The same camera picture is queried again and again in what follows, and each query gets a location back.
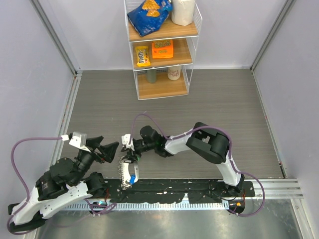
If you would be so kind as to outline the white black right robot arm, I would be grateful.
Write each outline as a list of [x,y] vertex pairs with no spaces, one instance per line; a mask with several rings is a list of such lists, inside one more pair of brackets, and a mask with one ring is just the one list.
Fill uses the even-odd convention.
[[122,152],[127,154],[119,160],[121,188],[131,188],[139,180],[138,161],[144,152],[153,150],[166,158],[192,150],[206,161],[215,164],[222,175],[226,192],[237,196],[244,189],[244,175],[240,173],[231,156],[231,140],[221,130],[197,122],[189,131],[166,137],[147,125],[140,130],[141,139],[131,134],[122,136]]

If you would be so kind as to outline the key with blue tag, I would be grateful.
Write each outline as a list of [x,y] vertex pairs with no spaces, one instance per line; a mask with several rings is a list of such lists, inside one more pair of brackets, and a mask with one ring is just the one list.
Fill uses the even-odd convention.
[[130,180],[129,180],[129,183],[130,183],[131,185],[133,185],[133,184],[135,183],[135,179],[136,179],[136,176],[135,176],[135,175],[131,175],[131,178],[130,178]]

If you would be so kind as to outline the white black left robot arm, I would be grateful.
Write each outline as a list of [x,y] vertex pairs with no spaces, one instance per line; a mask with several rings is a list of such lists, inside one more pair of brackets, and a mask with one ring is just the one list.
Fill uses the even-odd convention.
[[74,160],[67,157],[57,160],[32,190],[26,190],[21,203],[8,206],[8,231],[13,235],[27,234],[79,200],[105,196],[108,186],[103,175],[93,172],[85,176],[93,162],[111,163],[115,157],[119,142],[101,145],[103,139],[103,136],[87,138],[80,132],[56,137],[77,148],[78,155]]

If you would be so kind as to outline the metal key organizer with rings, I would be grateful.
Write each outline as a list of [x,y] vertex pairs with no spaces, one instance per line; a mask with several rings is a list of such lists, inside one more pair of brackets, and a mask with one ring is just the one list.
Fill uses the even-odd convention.
[[121,161],[122,157],[119,157],[119,174],[120,174],[120,180],[121,180],[121,189],[127,190],[130,189],[133,185],[129,183],[129,180],[131,178],[131,175],[135,175],[135,183],[139,180],[139,165],[138,162],[125,162]]

